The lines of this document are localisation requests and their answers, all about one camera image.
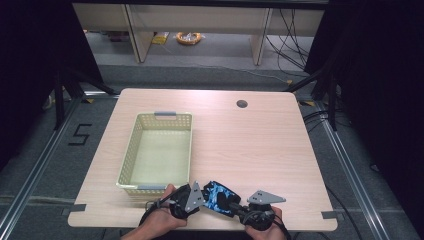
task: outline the metal frame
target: metal frame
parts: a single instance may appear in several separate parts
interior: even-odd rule
[[[321,102],[317,103],[317,108],[319,111],[325,110]],[[331,144],[333,145],[333,148],[340,161],[340,164],[345,172],[347,180],[350,183],[352,191],[355,194],[356,200],[358,201],[359,206],[361,207],[362,212],[365,215],[365,219],[367,220],[375,239],[390,239],[387,229],[384,227],[380,214],[377,212],[374,203],[368,195],[368,192],[364,184],[362,183],[362,180],[359,174],[357,173],[355,166],[352,164],[352,161],[350,160],[349,155],[347,154],[337,131],[333,130],[333,127],[327,120],[325,120],[323,124],[324,129],[327,132],[328,138]]]
[[[50,137],[46,147],[32,168],[31,173],[25,180],[24,185],[21,187],[19,193],[15,196],[6,214],[2,217],[0,222],[0,239],[6,240],[12,233],[12,230],[19,220],[23,210],[25,209],[25,206],[32,192],[43,176],[44,170],[47,168],[47,165],[50,162],[50,158],[55,152],[63,136],[63,133],[66,131],[72,114],[75,112],[80,102],[81,98],[71,100],[70,106],[65,114],[65,118],[63,119],[64,121],[58,129],[53,131],[52,136]]]

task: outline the basket handle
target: basket handle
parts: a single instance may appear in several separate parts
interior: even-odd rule
[[[165,190],[165,185],[138,185],[137,190]]]
[[[177,120],[177,112],[157,111],[154,112],[156,120]]]

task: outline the light wood surface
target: light wood surface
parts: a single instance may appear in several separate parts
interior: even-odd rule
[[[248,103],[237,106],[238,100]],[[190,182],[203,188],[215,180],[238,193],[242,204],[257,190],[287,199],[283,210],[293,231],[332,231],[335,219],[294,95],[277,92],[125,89],[115,106],[72,212],[75,227],[136,227],[147,200],[115,183],[136,115],[152,111],[191,112],[193,142]],[[186,229],[243,230],[238,218],[204,207]]]

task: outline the mesh basket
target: mesh basket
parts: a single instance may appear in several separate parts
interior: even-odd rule
[[[137,115],[116,185],[130,194],[160,194],[189,182],[190,113]]]

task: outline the hand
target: hand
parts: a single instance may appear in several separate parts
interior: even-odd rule
[[[168,184],[161,199],[166,198],[169,194],[176,191],[174,185]],[[164,235],[178,227],[187,226],[187,219],[174,218],[169,208],[160,208],[150,214],[144,223],[138,228],[132,230],[121,239],[123,240],[143,240],[153,239]]]
[[[272,207],[272,210],[274,211],[275,215],[282,218],[283,212],[281,209],[277,207]],[[281,220],[277,217],[275,217],[275,221],[278,223],[282,223]],[[251,226],[245,227],[246,233],[249,234],[254,240],[285,240],[286,236],[284,236],[283,231],[275,224],[273,223],[271,227],[269,227],[265,231],[258,231],[254,229]]]

